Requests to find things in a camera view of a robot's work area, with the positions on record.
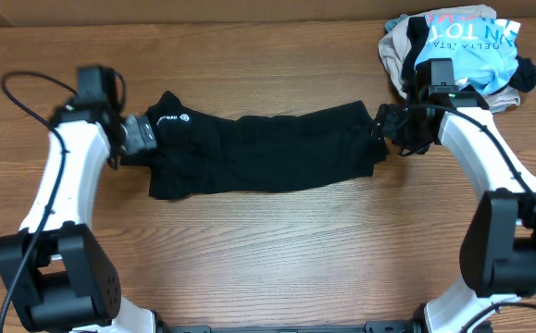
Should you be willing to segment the black t-shirt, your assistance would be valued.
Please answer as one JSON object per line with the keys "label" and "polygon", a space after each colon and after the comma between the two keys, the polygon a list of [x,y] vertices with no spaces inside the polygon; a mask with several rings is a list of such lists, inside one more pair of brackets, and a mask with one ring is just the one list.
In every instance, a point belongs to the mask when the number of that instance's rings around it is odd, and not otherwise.
{"label": "black t-shirt", "polygon": [[149,167],[149,194],[180,200],[228,191],[302,191],[370,177],[386,144],[360,101],[302,116],[237,120],[186,107],[165,92],[145,113],[157,147],[122,158]]}

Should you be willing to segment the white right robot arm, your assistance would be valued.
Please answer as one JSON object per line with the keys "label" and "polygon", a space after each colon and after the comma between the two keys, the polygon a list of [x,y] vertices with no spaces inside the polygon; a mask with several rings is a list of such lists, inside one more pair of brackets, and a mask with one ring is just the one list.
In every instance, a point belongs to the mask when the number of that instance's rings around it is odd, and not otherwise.
{"label": "white right robot arm", "polygon": [[405,323],[408,332],[490,332],[505,308],[536,309],[536,177],[517,159],[476,98],[448,93],[424,104],[381,105],[373,135],[403,157],[431,145],[464,171],[478,207],[459,252],[460,274]]}

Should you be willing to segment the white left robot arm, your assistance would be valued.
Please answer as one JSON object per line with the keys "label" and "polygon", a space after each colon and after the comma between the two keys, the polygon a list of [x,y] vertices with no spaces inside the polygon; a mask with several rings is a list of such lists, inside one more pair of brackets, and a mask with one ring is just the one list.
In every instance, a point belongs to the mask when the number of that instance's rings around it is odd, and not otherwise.
{"label": "white left robot arm", "polygon": [[29,332],[163,332],[153,310],[123,296],[118,272],[92,233],[104,164],[125,140],[121,109],[68,103],[49,122],[49,154],[30,212],[0,237],[8,309]]}

